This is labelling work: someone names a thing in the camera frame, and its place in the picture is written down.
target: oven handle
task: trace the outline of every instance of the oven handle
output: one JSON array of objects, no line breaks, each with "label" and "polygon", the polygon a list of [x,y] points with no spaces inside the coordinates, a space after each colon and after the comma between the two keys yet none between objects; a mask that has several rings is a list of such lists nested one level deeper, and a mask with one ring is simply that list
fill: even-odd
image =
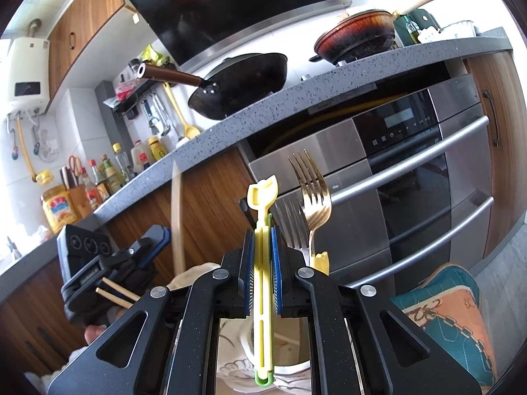
[{"label": "oven handle", "polygon": [[346,286],[349,286],[350,288],[357,288],[358,286],[361,286],[367,283],[373,283],[386,276],[393,275],[394,273],[397,273],[411,266],[415,262],[419,261],[421,258],[425,258],[427,255],[430,255],[431,253],[433,253],[436,249],[442,247],[445,243],[447,243],[450,239],[452,239],[455,235],[457,235],[461,230],[467,227],[468,224],[470,224],[475,219],[477,219],[493,203],[494,203],[494,198],[492,196],[489,196],[480,206],[478,206],[478,208],[472,214],[470,214],[467,218],[465,218],[462,222],[460,222],[454,228],[450,229],[444,235],[442,235],[441,237],[438,237],[432,243],[429,243],[424,248],[414,252],[412,255],[409,255],[403,260],[399,260],[397,263],[394,263],[388,267],[385,267],[384,269],[379,270],[378,272],[372,273],[371,275],[367,277],[363,277],[362,279],[359,279],[358,281],[351,282],[351,284],[348,284]]},{"label": "oven handle", "polygon": [[365,192],[369,192],[374,188],[381,187],[381,185],[389,183],[390,181],[399,178],[401,175],[404,175],[407,172],[413,171],[414,169],[430,161],[434,157],[443,154],[454,144],[471,136],[478,130],[484,128],[486,125],[488,125],[487,116],[482,116],[478,118],[477,120],[470,123],[470,125],[467,125],[464,128],[458,130],[455,134],[452,134],[446,139],[439,141],[438,143],[428,147],[423,151],[420,151],[417,154],[414,154],[408,159],[404,159],[404,161],[399,162],[396,165],[390,166],[389,168],[375,175],[372,175],[371,177],[363,179],[362,181],[352,184],[349,187],[343,188],[339,192],[333,193],[331,195],[331,204],[333,206],[337,206],[342,203],[346,203],[348,200],[354,198],[355,196],[358,196]]}]

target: gray tile floor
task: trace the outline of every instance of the gray tile floor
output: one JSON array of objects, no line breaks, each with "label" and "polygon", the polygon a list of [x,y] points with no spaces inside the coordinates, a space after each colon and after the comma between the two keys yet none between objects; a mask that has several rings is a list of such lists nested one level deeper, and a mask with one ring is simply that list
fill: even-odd
[{"label": "gray tile floor", "polygon": [[498,374],[509,366],[527,337],[527,225],[476,276],[482,314],[494,346]]}]

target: white water heater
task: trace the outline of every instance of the white water heater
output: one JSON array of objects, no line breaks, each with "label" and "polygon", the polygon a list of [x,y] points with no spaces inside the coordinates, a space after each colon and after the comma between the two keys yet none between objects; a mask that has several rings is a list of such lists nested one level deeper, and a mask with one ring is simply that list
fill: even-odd
[{"label": "white water heater", "polygon": [[19,110],[41,113],[49,102],[49,41],[19,37],[0,64],[0,119]]}]

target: teal and orange cushion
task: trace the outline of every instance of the teal and orange cushion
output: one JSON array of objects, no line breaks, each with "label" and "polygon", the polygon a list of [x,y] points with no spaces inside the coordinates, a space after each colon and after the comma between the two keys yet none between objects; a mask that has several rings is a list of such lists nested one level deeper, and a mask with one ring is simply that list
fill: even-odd
[{"label": "teal and orange cushion", "polygon": [[494,385],[494,351],[480,313],[480,289],[470,273],[446,264],[392,302],[470,372],[483,393]]}]

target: knife block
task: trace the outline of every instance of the knife block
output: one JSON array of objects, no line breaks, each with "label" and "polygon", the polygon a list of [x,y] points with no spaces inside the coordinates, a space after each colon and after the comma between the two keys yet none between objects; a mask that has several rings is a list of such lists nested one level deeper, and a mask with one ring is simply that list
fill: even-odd
[{"label": "knife block", "polygon": [[88,196],[86,196],[86,187],[84,184],[79,184],[77,187],[70,188],[68,193],[80,220],[93,213],[90,202],[88,201]]}]

